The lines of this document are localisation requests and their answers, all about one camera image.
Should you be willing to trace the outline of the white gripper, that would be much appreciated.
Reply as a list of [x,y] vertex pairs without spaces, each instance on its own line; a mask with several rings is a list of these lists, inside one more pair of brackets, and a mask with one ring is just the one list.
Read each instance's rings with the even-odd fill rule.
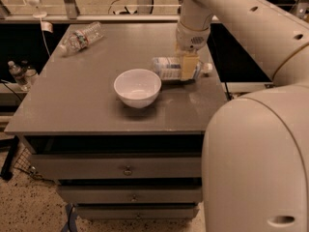
[[[210,26],[207,24],[202,29],[190,29],[180,21],[177,23],[175,55],[180,57],[183,51],[197,51],[203,48],[210,34]],[[193,78],[199,56],[196,53],[186,53],[181,57],[181,80]]]

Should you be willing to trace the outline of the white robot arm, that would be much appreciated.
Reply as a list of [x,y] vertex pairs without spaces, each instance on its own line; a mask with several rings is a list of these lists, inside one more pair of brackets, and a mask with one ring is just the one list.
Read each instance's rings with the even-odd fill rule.
[[183,0],[181,49],[218,20],[273,86],[228,101],[202,150],[207,232],[309,232],[309,26],[267,0]]

